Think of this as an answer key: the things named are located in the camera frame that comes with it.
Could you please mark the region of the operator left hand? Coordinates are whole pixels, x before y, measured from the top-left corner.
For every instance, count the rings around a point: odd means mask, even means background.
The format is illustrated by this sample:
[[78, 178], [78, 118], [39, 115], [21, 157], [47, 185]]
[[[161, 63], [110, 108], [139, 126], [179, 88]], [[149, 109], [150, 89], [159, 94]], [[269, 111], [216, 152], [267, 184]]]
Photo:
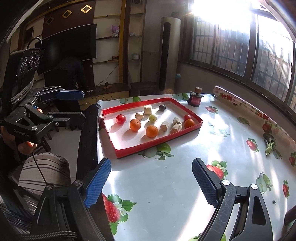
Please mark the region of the operator left hand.
[[[16, 148], [16, 142], [15, 142], [15, 136], [11, 135], [7, 129], [4, 126], [1, 126], [1, 134], [2, 134], [2, 138], [3, 141], [6, 145], [8, 145], [9, 147], [15, 149]], [[37, 145], [31, 142], [23, 142], [18, 144], [18, 151], [23, 154], [23, 155], [30, 155], [34, 152], [34, 150], [36, 149]]]

